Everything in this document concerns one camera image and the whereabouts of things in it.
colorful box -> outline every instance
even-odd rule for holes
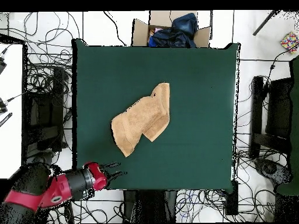
[[[280,42],[280,44],[287,50],[289,50],[291,47],[293,47],[294,45],[298,44],[299,40],[298,40],[298,36],[296,34],[294,34],[293,32],[290,32],[289,34],[287,34],[285,36],[285,38]],[[292,50],[290,50],[290,53],[295,53],[297,51],[297,48],[294,48]]]

black pole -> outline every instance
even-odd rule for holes
[[[267,18],[263,21],[263,23],[258,27],[258,29],[255,30],[255,32],[253,33],[254,36],[256,36],[258,34],[258,32],[263,28],[263,26],[268,22],[268,20],[271,19],[271,17],[275,14],[278,13],[279,10],[273,10],[271,11],[271,13],[269,13],[269,15],[267,16]]]

cardboard box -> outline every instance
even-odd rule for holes
[[[149,24],[134,19],[133,33],[132,33],[132,46],[147,46],[148,33],[150,29],[169,28],[171,27],[174,19],[194,13],[197,16],[197,10],[151,10],[149,12]],[[194,43],[196,47],[208,47],[210,39],[211,27],[199,29],[194,35]]]

cloth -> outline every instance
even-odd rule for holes
[[[148,39],[148,46],[149,47],[156,47],[157,46],[157,44],[154,41],[154,39],[152,38],[152,36]]]
[[[116,145],[128,157],[142,134],[154,141],[169,123],[169,84],[160,83],[146,96],[135,102],[111,122]]]
[[[287,50],[293,47],[295,44],[299,43],[298,36],[294,34],[292,31],[285,36],[285,38],[280,42],[280,44]],[[290,53],[295,53],[297,48],[291,49]]]
[[[193,41],[197,31],[197,19],[194,13],[176,18],[168,29],[157,31],[152,37],[158,47],[195,48]]]
[[[160,30],[163,30],[163,29],[157,29],[157,28],[155,28],[155,33],[156,33],[157,31],[160,31]]]

dark green tablecloth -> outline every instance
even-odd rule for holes
[[[78,167],[121,162],[128,174],[109,188],[231,188],[237,44],[223,50],[76,44]],[[111,120],[164,81],[171,89],[168,127],[154,142],[142,136],[125,158]]]

